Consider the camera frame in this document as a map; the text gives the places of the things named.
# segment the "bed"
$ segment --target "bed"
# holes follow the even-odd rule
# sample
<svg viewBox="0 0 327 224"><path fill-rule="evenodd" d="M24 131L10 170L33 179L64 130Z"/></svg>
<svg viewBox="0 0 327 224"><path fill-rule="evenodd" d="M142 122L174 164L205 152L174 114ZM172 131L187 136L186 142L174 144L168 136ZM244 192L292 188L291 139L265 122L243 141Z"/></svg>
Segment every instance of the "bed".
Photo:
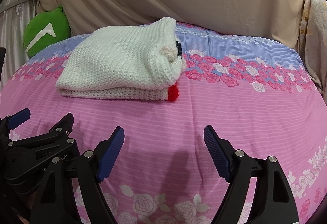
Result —
<svg viewBox="0 0 327 224"><path fill-rule="evenodd" d="M227 190L203 141L212 125L250 156L275 155L304 224L327 193L327 108L295 50L261 37L225 36L178 23L186 72L175 102L66 98L55 90L69 55L89 34L53 44L24 64L1 93L1 118L27 107L18 140L47 132L68 112L80 152L116 126L125 143L101 184L119 224L209 224ZM251 182L239 223L246 222ZM78 185L75 198L89 223Z"/></svg>

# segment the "blue rubber pad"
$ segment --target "blue rubber pad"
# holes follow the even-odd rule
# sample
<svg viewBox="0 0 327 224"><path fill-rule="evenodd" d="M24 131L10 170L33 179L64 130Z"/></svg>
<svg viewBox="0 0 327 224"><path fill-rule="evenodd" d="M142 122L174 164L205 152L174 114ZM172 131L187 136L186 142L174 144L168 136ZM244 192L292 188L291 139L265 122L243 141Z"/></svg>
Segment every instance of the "blue rubber pad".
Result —
<svg viewBox="0 0 327 224"><path fill-rule="evenodd" d="M22 123L29 120L31 117L31 112L28 108L15 113L14 115L10 116L8 120L7 127L9 130L14 130L15 128L19 127Z"/></svg>
<svg viewBox="0 0 327 224"><path fill-rule="evenodd" d="M203 139L209 150L219 176L228 182L231 177L230 163L218 142L219 138L217 138L217 135L215 135L214 132L212 132L211 129L207 126L203 132Z"/></svg>
<svg viewBox="0 0 327 224"><path fill-rule="evenodd" d="M112 136L113 139L109 147L107 148L101 160L99 161L99 170L96 177L100 182L102 182L105 178L107 178L110 175L113 165L116 162L120 149L122 148L125 140L124 129L120 128L116 132L116 134Z"/></svg>

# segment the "green pillow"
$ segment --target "green pillow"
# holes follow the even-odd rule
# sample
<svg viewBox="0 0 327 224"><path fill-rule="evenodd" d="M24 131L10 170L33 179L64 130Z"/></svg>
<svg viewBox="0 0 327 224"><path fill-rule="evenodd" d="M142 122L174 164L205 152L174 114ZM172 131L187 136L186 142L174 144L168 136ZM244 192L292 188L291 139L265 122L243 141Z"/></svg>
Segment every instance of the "green pillow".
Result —
<svg viewBox="0 0 327 224"><path fill-rule="evenodd" d="M63 7L36 15L27 25L23 44L30 57L47 46L70 37L70 27Z"/></svg>

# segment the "folded white sweater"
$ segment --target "folded white sweater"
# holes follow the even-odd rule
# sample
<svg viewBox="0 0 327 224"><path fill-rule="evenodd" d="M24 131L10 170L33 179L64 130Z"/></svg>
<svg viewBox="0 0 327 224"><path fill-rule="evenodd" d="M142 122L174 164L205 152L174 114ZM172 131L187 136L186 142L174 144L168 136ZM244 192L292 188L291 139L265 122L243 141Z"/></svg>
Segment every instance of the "folded white sweater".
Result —
<svg viewBox="0 0 327 224"><path fill-rule="evenodd" d="M174 100L169 94L176 97L186 67L175 27L174 19L162 18L96 30L74 49L56 89L69 97Z"/></svg>

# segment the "folded garment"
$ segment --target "folded garment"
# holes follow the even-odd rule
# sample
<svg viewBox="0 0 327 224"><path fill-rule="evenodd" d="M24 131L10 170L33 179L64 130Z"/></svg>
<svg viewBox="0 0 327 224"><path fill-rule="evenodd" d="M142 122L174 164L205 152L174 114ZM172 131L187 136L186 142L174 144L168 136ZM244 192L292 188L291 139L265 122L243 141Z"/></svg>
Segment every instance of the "folded garment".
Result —
<svg viewBox="0 0 327 224"><path fill-rule="evenodd" d="M96 30L71 54L56 83L63 96L174 101L185 70L176 21Z"/></svg>

